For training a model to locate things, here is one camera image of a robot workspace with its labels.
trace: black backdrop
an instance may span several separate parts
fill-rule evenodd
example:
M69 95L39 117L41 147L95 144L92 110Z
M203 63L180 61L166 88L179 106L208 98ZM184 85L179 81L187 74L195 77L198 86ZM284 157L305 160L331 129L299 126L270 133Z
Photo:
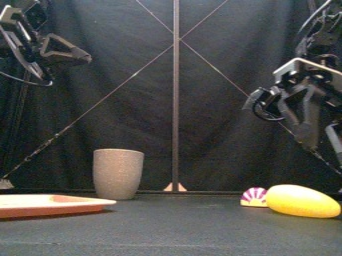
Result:
M24 1L1 2L20 7ZM174 1L49 2L43 32L63 36L93 61L64 71L49 88L1 80L1 172L112 92L11 182L17 188L92 189L93 150L127 148L146 153L140 190L163 190L175 160ZM179 182L191 191L292 183L337 192L339 177L283 124L242 111L248 93L272 85L272 71L292 57L307 1L182 0L179 9ZM23 74L15 61L1 68ZM319 149L335 164L323 134Z

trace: plate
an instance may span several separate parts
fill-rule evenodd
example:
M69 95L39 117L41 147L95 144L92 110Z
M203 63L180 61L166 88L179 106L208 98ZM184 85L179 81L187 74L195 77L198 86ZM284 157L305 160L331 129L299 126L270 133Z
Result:
M64 195L0 195L0 218L101 211L116 201Z

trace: metal pole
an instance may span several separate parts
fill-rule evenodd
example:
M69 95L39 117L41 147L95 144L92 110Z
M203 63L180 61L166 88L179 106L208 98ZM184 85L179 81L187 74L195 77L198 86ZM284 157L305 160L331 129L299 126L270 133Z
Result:
M179 184L179 0L174 0L172 192Z

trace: black table surface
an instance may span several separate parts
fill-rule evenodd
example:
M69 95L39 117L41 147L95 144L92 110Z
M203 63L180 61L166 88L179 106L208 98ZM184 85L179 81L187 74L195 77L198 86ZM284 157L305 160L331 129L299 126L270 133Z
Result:
M97 213L3 219L0 255L338 256L341 220L242 207L232 196L136 195Z

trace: gray cup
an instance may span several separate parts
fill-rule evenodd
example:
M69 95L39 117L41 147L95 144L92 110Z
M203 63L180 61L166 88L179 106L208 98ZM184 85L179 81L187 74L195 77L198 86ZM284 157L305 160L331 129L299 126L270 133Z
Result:
M93 151L93 185L100 198L132 199L139 188L144 153L127 149Z

